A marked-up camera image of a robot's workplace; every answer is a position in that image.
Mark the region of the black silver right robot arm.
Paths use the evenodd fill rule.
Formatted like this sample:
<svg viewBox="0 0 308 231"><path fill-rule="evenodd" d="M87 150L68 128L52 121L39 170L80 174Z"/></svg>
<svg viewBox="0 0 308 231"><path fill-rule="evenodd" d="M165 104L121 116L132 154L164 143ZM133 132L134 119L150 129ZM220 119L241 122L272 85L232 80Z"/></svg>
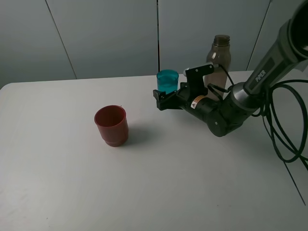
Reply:
<svg viewBox="0 0 308 231"><path fill-rule="evenodd" d="M183 109L204 121L217 137L239 128L265 101L265 92L284 77L298 63L308 58L308 2L298 6L293 17L279 30L272 47L260 61L246 82L232 84L227 90L209 84L203 77L214 73L217 66L203 66L185 70L186 82L169 94L153 90L157 108Z"/></svg>

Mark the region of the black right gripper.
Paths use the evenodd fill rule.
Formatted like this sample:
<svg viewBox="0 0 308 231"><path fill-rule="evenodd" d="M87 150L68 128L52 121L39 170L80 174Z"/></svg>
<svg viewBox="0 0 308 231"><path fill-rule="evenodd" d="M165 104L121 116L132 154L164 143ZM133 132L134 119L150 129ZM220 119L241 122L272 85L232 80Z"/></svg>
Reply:
<svg viewBox="0 0 308 231"><path fill-rule="evenodd" d="M165 91L153 90L156 106L160 111L184 110L207 124L208 116L215 111L219 102L208 98L206 95L192 95L188 83L180 83L178 91L166 93Z"/></svg>

